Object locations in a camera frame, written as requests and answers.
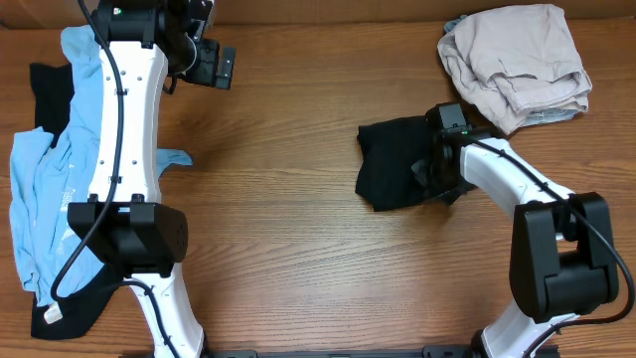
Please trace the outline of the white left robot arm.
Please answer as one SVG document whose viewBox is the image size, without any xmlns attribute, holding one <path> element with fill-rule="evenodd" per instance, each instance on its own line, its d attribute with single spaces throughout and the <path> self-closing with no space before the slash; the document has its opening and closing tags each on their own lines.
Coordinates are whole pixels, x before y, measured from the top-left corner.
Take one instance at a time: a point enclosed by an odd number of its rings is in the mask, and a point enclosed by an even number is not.
<svg viewBox="0 0 636 358">
<path fill-rule="evenodd" d="M 158 115 L 178 81 L 229 90 L 236 51 L 205 38 L 210 0 L 101 1 L 86 19 L 100 46 L 103 100 L 97 163 L 83 202 L 71 203 L 80 243 L 135 294 L 154 357 L 209 357 L 207 335 L 183 279 L 188 222 L 163 205 Z"/>
</svg>

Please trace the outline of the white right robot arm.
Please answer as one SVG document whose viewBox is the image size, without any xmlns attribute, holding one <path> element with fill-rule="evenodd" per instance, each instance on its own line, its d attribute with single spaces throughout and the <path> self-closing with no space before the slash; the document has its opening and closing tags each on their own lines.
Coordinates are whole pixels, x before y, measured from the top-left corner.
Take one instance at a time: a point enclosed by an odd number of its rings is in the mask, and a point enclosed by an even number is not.
<svg viewBox="0 0 636 358">
<path fill-rule="evenodd" d="M 424 116 L 430 154 L 411 170 L 430 197 L 452 202 L 466 186 L 483 190 L 513 222 L 504 313 L 468 345 L 428 345 L 425 357 L 547 358 L 550 339 L 571 326 L 625 318 L 635 283 L 614 247 L 609 207 L 576 194 L 521 158 L 495 129 L 476 127 L 457 103 Z"/>
</svg>

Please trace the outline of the black t-shirt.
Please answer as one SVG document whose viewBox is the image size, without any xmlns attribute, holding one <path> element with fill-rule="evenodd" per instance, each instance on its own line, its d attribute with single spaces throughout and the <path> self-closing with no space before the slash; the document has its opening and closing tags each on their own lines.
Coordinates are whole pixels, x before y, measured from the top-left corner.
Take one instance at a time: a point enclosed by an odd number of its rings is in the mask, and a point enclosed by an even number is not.
<svg viewBox="0 0 636 358">
<path fill-rule="evenodd" d="M 416 179 L 412 166 L 430 163 L 432 144 L 431 128 L 422 115 L 361 125 L 357 140 L 363 163 L 355 192 L 376 212 L 416 206 L 433 198 L 450 206 L 475 188 L 462 183 L 444 194 Z"/>
</svg>

